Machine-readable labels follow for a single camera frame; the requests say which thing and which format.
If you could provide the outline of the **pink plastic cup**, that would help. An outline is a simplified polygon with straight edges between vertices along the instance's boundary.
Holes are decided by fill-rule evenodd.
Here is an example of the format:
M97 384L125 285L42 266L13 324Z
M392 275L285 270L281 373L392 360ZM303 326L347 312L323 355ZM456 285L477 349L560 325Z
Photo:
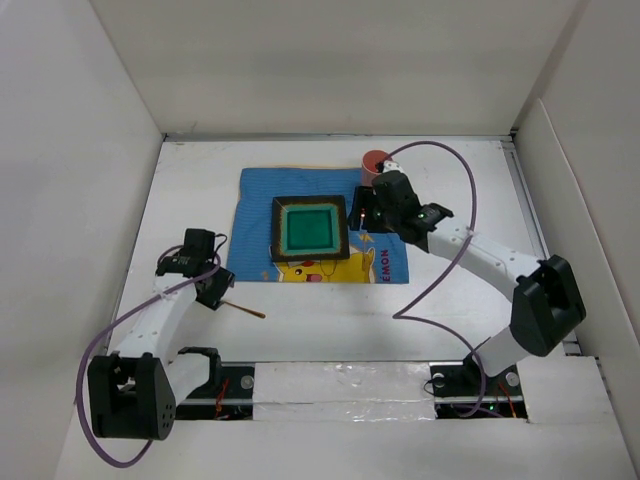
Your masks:
M361 185L370 187L379 175L379 165L383 164L388 153L383 150L367 151L361 161Z

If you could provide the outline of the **blue yellow printed cloth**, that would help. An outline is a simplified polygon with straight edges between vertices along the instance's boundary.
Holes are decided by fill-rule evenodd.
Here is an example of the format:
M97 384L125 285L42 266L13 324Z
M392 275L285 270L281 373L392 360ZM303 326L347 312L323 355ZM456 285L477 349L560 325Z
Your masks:
M341 195L350 209L360 182L358 169L243 169L227 269L237 280L249 282L407 284L406 246L395 234L351 231L347 260L275 263L271 259L275 197Z

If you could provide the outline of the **gold fork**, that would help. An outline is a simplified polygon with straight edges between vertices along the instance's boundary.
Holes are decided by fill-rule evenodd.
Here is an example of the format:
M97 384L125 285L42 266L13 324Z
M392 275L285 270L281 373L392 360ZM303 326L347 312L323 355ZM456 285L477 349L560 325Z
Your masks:
M231 308L234 308L236 310L242 311L242 312L244 312L246 314L249 314L251 316L254 316L256 318L260 318L260 319L265 319L266 318L266 314L263 313L263 312L256 311L256 310L253 310L253 309L250 309L250 308L247 308L247 307L243 307L243 306L240 306L238 304L232 303L232 302L227 301L227 300L221 300L221 303L224 304L224 305L227 305L227 306L229 306Z

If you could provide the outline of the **green square plate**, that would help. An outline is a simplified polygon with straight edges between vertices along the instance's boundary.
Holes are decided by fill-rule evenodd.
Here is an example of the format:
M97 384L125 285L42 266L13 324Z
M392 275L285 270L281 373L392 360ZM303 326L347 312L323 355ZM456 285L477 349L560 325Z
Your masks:
M274 262L348 259L349 230L344 197L274 197L270 254Z

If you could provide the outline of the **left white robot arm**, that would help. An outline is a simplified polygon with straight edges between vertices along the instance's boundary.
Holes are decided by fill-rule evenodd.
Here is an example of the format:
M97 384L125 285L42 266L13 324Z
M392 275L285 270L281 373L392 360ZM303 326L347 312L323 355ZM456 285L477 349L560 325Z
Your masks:
M134 324L114 351L88 365L91 427L98 438L163 440L177 407L191 393L216 394L223 384L214 347L173 341L195 303L215 311L235 276L221 267L217 234L188 229L182 244L161 255L150 305L134 313Z

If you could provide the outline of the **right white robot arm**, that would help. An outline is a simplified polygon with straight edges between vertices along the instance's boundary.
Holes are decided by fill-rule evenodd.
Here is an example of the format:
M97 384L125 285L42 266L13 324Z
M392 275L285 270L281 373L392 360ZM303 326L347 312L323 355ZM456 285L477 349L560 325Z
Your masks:
M510 302L508 326L465 360L462 381L473 393L486 393L517 362L549 355L586 317L566 259L540 259L475 232L451 210L421 203L401 171L356 187L348 224L353 230L395 233L403 242L466 269Z

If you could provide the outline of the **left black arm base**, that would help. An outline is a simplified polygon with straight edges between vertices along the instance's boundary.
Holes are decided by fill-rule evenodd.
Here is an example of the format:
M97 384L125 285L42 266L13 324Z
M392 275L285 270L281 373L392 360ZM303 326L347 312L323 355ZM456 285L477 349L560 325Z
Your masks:
M204 384L195 389L167 415L174 421L236 421L253 418L255 365L223 363L217 386Z

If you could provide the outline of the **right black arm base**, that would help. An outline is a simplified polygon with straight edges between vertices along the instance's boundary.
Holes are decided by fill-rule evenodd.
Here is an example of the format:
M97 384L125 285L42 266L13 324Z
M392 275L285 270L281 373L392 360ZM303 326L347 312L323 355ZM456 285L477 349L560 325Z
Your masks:
M471 359L430 362L429 372L423 391L433 399L438 420L528 418L515 364L496 376L485 376L484 390Z

